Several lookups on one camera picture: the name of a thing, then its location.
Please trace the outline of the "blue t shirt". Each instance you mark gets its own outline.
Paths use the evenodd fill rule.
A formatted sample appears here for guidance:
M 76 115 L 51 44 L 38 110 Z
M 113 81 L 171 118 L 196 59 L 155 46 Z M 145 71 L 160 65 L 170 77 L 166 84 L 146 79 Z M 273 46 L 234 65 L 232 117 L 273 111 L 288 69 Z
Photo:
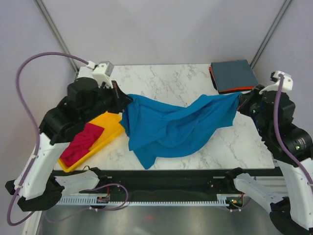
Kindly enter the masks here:
M 201 95 L 187 107 L 130 94 L 132 102 L 120 124 L 129 137 L 128 147 L 144 169 L 156 158 L 177 158 L 200 150 L 219 128 L 232 126 L 240 93 Z

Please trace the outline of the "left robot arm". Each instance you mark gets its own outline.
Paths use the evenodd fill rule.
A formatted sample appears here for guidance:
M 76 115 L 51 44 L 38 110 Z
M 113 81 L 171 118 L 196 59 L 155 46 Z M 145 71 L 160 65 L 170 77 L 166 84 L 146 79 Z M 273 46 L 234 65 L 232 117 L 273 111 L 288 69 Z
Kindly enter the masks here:
M 67 87 L 67 95 L 49 110 L 39 126 L 39 144 L 29 165 L 16 180 L 5 184 L 8 192 L 20 196 L 17 204 L 24 212 L 45 211 L 61 197 L 95 190 L 103 192 L 107 180 L 93 167 L 69 176 L 53 176 L 52 171 L 62 152 L 83 131 L 86 123 L 105 112 L 119 114 L 133 101 L 116 81 L 113 87 L 98 85 L 95 79 L 82 77 Z

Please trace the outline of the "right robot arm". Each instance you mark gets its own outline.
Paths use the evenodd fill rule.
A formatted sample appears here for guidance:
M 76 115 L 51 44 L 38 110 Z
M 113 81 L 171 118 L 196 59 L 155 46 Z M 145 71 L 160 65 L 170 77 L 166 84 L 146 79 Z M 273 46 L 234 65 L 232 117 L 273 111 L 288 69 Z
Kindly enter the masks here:
M 257 182 L 241 168 L 228 172 L 224 187 L 243 192 L 269 214 L 284 235 L 313 233 L 313 140 L 293 124 L 295 104 L 281 91 L 262 92 L 258 85 L 239 96 L 238 112 L 250 117 L 261 140 L 280 168 L 287 196 Z

